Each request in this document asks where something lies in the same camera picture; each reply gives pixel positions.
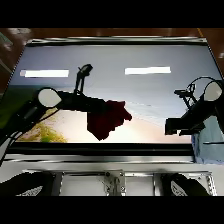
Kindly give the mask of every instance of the white circular joint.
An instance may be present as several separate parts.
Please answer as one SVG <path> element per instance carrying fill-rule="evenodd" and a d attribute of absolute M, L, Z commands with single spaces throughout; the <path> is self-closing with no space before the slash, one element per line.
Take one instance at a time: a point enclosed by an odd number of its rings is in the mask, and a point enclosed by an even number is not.
<path fill-rule="evenodd" d="M 219 99 L 221 95 L 222 95 L 222 88 L 217 82 L 212 81 L 205 87 L 204 92 L 205 101 L 215 101 Z"/>
<path fill-rule="evenodd" d="M 42 89 L 38 94 L 38 100 L 47 108 L 53 108 L 61 102 L 56 90 L 50 88 Z"/>

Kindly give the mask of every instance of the white rectangle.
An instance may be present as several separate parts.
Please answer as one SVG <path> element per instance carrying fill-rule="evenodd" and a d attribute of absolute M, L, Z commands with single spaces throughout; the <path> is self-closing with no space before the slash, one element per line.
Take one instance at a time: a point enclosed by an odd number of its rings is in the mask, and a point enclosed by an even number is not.
<path fill-rule="evenodd" d="M 27 78 L 65 78 L 69 70 L 22 70 L 20 76 Z"/>
<path fill-rule="evenodd" d="M 126 68 L 125 75 L 171 73 L 170 67 Z"/>

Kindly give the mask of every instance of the display screen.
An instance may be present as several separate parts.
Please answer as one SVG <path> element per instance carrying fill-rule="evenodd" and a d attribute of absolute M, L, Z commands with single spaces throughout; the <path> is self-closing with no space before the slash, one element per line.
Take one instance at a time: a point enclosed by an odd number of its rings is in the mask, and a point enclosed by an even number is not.
<path fill-rule="evenodd" d="M 0 128 L 42 87 L 73 92 L 78 67 L 91 64 L 86 96 L 125 101 L 131 121 L 124 121 L 99 141 L 87 130 L 87 113 L 60 110 L 18 141 L 68 143 L 191 143 L 190 136 L 165 135 L 165 120 L 186 112 L 176 89 L 199 76 L 220 79 L 207 46 L 71 45 L 26 47 L 0 104 Z M 199 97 L 208 80 L 199 80 Z"/>

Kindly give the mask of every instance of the brown wooden floor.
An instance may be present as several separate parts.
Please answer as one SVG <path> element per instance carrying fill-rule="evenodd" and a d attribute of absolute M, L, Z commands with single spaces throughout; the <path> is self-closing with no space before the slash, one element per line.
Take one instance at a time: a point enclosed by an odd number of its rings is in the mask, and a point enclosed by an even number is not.
<path fill-rule="evenodd" d="M 26 41 L 31 38 L 78 36 L 192 36 L 205 37 L 224 74 L 223 28 L 0 28 L 12 46 L 0 42 L 0 59 L 13 70 Z M 4 91 L 10 74 L 0 70 L 0 93 Z"/>

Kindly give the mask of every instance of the red cloth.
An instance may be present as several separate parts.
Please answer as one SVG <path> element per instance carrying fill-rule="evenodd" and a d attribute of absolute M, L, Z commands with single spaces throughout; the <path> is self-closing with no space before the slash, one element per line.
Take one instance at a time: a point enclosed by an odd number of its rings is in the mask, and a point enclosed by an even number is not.
<path fill-rule="evenodd" d="M 114 131 L 116 127 L 124 123 L 124 119 L 129 121 L 132 119 L 131 114 L 124 108 L 124 101 L 109 100 L 106 105 L 108 110 L 103 114 L 87 114 L 87 130 L 98 140 L 106 139 L 110 131 Z"/>

